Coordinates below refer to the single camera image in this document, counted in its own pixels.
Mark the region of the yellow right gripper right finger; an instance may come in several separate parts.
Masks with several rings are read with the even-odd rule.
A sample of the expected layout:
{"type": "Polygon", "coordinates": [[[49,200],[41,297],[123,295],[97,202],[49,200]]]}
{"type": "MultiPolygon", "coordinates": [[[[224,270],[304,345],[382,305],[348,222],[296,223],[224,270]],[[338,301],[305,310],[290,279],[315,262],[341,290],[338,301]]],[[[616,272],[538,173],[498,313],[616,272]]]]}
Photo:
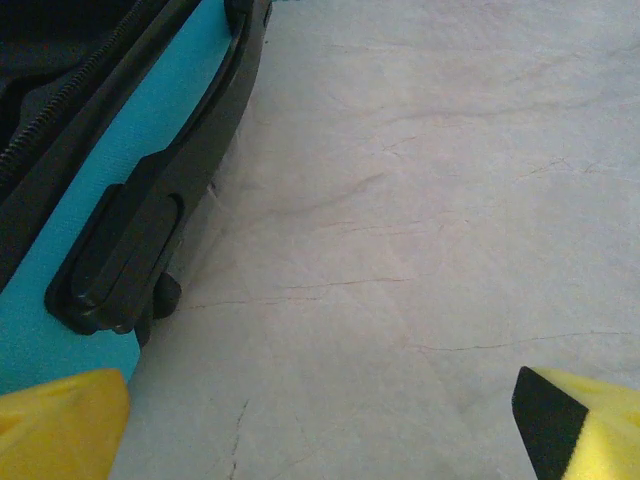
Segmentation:
{"type": "Polygon", "coordinates": [[[640,391],[523,366],[511,406],[537,480],[640,480],[640,391]]]}

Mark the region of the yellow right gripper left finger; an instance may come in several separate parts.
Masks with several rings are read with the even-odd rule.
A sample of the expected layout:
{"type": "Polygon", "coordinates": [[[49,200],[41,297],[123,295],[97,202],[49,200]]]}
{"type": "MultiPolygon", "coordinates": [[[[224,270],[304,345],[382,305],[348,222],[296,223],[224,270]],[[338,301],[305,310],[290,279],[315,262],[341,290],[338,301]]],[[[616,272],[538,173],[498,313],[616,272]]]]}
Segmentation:
{"type": "Polygon", "coordinates": [[[129,412],[116,369],[0,396],[0,480],[108,480],[129,412]]]}

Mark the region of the blue hard-shell suitcase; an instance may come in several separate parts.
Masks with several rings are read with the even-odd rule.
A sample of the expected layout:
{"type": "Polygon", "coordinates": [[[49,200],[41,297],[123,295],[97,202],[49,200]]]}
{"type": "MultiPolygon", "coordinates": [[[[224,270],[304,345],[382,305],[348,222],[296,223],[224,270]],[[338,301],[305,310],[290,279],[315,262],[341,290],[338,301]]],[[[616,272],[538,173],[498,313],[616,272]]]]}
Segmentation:
{"type": "Polygon", "coordinates": [[[0,395],[130,377],[250,99],[272,0],[0,0],[0,395]]]}

